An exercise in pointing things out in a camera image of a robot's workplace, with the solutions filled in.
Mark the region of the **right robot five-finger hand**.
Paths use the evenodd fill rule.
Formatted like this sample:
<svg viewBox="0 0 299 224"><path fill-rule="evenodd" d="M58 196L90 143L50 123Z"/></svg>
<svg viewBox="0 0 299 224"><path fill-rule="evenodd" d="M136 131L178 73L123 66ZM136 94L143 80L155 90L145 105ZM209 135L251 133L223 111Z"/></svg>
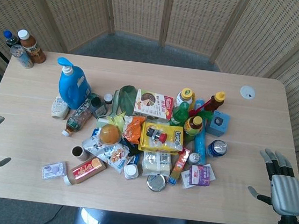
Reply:
<svg viewBox="0 0 299 224"><path fill-rule="evenodd" d="M299 180L295 177L293 166L280 152L270 149L260 151L265 161L271 195L259 194L252 186L249 192L259 201L273 207L281 216L299 216Z"/></svg>

